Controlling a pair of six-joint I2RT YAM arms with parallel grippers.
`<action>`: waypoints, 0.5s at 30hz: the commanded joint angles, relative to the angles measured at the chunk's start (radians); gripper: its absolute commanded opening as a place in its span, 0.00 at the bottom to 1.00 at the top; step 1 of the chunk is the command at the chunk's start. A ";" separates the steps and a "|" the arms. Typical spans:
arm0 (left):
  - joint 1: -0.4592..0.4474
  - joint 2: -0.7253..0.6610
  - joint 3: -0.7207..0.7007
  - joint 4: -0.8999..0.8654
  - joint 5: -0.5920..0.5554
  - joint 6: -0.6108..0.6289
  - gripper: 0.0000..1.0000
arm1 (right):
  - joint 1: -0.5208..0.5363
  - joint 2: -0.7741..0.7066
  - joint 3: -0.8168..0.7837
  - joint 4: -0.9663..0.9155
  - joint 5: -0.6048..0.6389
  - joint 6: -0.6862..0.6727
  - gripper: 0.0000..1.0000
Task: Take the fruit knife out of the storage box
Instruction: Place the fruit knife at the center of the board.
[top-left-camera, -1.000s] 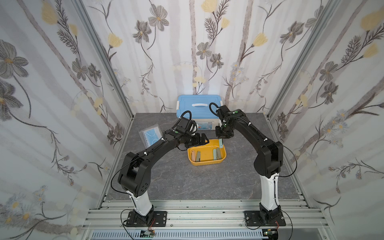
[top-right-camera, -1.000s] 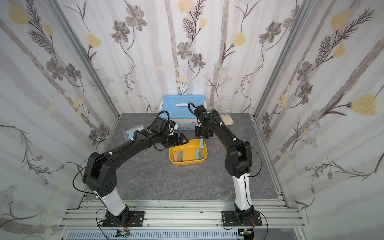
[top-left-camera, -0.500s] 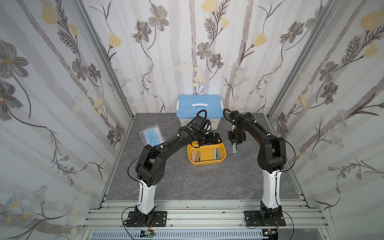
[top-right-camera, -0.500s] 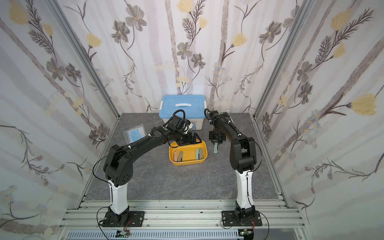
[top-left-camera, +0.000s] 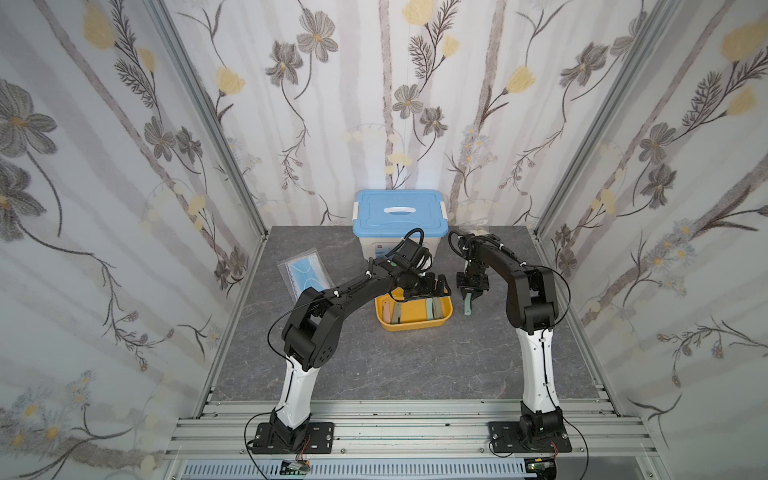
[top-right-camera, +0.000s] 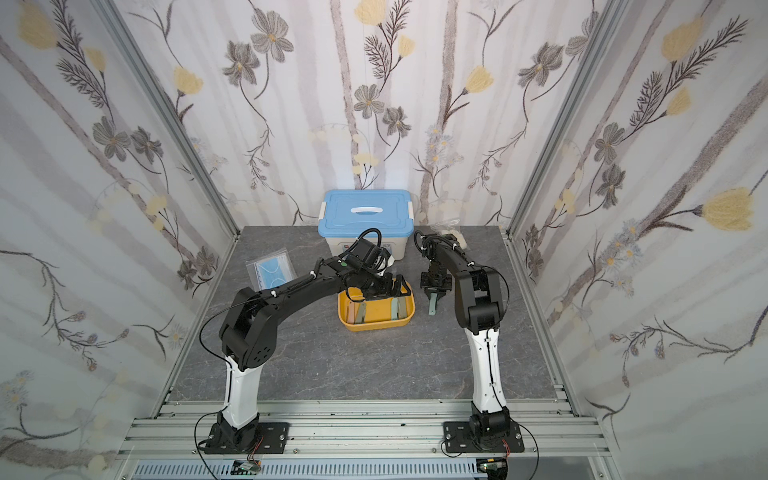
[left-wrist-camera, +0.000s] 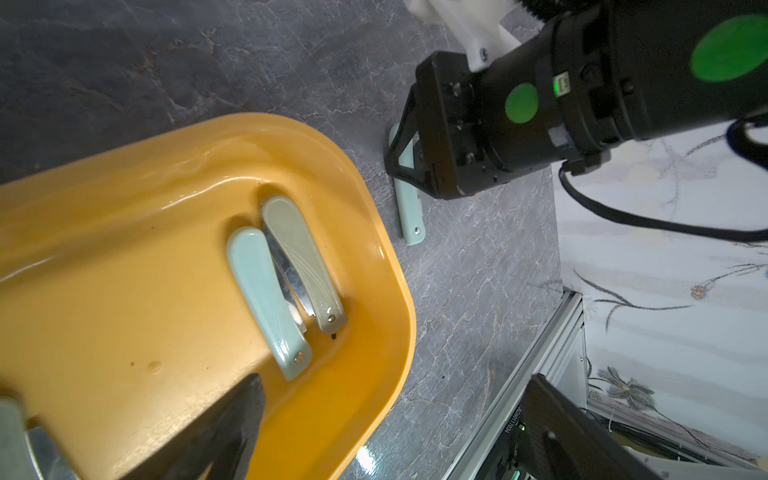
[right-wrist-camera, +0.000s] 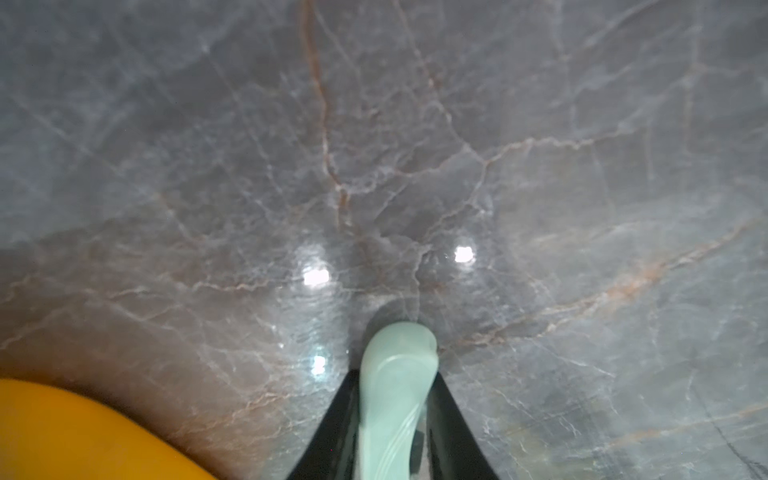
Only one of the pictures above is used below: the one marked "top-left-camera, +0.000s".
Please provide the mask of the yellow plastic storage tray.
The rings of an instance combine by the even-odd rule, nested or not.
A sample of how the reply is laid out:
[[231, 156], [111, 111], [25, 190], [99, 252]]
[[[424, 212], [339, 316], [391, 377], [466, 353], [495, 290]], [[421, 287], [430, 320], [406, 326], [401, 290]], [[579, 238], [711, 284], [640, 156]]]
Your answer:
[[403, 290], [396, 288], [392, 295], [386, 294], [375, 299], [375, 311], [379, 324], [389, 332], [402, 332], [410, 330], [419, 330], [425, 328], [440, 327], [449, 319], [428, 321], [426, 316], [425, 300], [416, 299], [404, 302], [404, 319], [399, 325], [385, 324], [382, 321], [382, 301], [384, 299], [392, 300], [393, 306], [396, 302], [404, 302]]

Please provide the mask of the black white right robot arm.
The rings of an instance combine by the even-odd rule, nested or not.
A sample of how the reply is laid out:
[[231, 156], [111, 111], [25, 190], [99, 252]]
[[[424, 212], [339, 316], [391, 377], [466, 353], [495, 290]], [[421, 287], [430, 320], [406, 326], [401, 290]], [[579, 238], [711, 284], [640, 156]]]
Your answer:
[[552, 340], [560, 318], [555, 272], [519, 259], [492, 234], [452, 229], [448, 243], [465, 262], [456, 274], [456, 285], [466, 314], [472, 312], [473, 301], [490, 290], [487, 269], [507, 284], [506, 317], [516, 329], [524, 369], [520, 419], [511, 426], [520, 448], [569, 452], [566, 421], [554, 387]]

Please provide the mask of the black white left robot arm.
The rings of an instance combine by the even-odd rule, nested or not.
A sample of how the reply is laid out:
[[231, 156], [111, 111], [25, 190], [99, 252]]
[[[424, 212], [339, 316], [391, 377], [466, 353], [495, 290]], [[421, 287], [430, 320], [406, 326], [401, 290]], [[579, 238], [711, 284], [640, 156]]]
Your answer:
[[361, 275], [325, 290], [308, 287], [299, 295], [281, 333], [286, 374], [269, 417], [270, 441], [291, 452], [303, 447], [317, 376], [335, 354], [348, 316], [381, 296], [405, 302], [451, 293], [445, 276], [430, 271], [425, 239], [424, 230], [414, 228], [384, 256], [371, 258]]

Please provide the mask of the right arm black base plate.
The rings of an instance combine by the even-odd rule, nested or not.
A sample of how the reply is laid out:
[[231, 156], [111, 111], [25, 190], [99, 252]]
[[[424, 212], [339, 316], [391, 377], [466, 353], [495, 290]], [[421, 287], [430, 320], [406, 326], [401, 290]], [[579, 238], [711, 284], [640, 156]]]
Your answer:
[[569, 435], [564, 430], [525, 433], [515, 422], [488, 422], [490, 448], [497, 454], [571, 453]]

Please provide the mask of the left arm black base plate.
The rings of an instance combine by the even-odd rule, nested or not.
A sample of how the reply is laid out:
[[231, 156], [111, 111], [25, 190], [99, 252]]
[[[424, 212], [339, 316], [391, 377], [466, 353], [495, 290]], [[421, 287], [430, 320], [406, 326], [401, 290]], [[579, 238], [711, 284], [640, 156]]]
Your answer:
[[297, 429], [282, 423], [260, 423], [256, 433], [247, 438], [246, 447], [252, 454], [319, 454], [332, 453], [335, 424], [305, 422]]

